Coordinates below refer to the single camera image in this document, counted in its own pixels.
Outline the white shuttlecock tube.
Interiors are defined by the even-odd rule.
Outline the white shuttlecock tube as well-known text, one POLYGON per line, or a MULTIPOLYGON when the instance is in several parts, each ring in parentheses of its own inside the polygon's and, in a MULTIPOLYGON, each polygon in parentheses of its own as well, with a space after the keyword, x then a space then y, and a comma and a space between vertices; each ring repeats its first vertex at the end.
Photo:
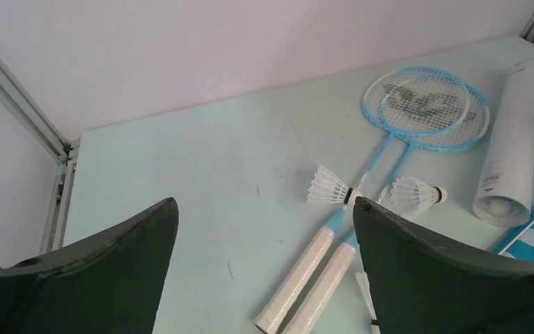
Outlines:
POLYGON ((531 215, 534 176, 534 59, 513 65, 507 75, 480 174, 474 214, 511 228, 531 215))

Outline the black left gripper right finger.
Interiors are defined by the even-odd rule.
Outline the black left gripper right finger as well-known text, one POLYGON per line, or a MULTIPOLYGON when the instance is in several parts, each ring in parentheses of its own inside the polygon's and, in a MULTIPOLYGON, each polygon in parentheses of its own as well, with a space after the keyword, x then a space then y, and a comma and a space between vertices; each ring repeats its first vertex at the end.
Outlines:
POLYGON ((381 333, 534 333, 534 263, 417 225, 359 197, 353 223, 381 333))

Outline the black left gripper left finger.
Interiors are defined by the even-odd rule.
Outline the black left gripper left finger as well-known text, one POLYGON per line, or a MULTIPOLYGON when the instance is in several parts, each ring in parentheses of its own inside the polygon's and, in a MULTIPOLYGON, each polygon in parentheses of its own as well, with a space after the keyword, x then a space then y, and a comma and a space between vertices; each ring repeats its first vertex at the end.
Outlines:
POLYGON ((0 333, 151 333, 179 225, 163 199, 44 255, 0 267, 0 333))

